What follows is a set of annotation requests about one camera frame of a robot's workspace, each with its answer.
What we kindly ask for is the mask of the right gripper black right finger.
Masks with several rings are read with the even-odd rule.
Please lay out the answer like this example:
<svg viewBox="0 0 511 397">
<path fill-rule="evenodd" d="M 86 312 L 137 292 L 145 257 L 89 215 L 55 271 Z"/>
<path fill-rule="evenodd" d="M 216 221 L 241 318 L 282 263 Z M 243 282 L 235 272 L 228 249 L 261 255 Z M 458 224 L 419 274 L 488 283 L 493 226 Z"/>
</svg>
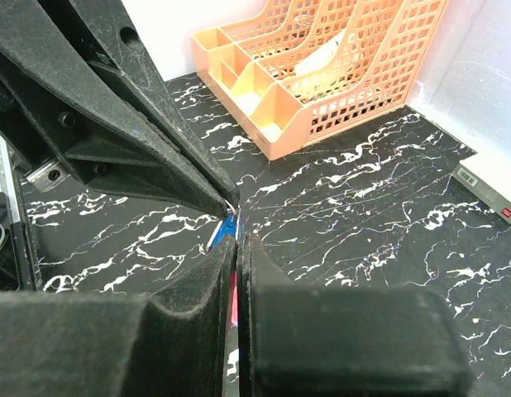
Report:
<svg viewBox="0 0 511 397">
<path fill-rule="evenodd" d="M 241 395 L 470 393 L 468 357 L 440 295 L 296 283 L 253 233 L 236 270 Z"/>
</svg>

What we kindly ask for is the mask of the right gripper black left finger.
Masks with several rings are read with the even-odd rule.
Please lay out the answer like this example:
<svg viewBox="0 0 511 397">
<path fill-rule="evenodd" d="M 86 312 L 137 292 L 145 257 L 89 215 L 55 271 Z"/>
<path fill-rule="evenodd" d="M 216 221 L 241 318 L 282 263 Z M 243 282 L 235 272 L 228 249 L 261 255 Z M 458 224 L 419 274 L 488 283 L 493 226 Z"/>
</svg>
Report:
<svg viewBox="0 0 511 397">
<path fill-rule="evenodd" d="M 0 396 L 219 396 L 236 242 L 157 294 L 0 292 Z"/>
</svg>

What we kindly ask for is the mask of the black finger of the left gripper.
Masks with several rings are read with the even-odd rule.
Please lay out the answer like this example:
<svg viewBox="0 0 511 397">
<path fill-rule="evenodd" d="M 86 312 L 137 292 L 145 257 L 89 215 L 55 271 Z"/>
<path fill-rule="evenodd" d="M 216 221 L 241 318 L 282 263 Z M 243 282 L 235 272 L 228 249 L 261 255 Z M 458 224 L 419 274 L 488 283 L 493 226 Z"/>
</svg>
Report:
<svg viewBox="0 0 511 397">
<path fill-rule="evenodd" d="M 103 81 L 161 131 L 229 203 L 240 191 L 183 118 L 121 1 L 70 1 L 81 51 Z"/>
<path fill-rule="evenodd" d="M 81 51 L 70 1 L 0 1 L 0 133 L 28 175 L 56 161 L 88 189 L 210 215 L 226 201 Z"/>
</svg>

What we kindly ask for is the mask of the pink strap keyring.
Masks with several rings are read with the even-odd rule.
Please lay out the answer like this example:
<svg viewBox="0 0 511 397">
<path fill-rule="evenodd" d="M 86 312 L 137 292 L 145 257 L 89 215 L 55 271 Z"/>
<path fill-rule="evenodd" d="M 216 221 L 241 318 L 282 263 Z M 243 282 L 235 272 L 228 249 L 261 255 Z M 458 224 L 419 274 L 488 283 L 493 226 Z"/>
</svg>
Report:
<svg viewBox="0 0 511 397">
<path fill-rule="evenodd" d="M 236 276 L 231 279 L 232 297 L 230 299 L 231 314 L 229 328 L 227 333 L 226 360 L 226 378 L 224 385 L 225 396 L 238 396 L 238 378 L 239 378 L 239 347 L 238 347 L 238 300 L 236 291 Z"/>
</svg>

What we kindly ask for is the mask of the key with blue tag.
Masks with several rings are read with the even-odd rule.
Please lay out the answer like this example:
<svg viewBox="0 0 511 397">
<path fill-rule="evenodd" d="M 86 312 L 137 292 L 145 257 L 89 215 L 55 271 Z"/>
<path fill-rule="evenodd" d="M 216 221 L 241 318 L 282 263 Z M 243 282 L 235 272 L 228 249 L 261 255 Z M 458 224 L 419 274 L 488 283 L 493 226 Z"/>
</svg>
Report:
<svg viewBox="0 0 511 397">
<path fill-rule="evenodd" d="M 244 221 L 241 208 L 230 210 L 227 216 L 215 227 L 205 247 L 205 252 L 210 253 L 226 236 L 234 237 L 236 243 L 239 243 L 243 232 Z"/>
</svg>

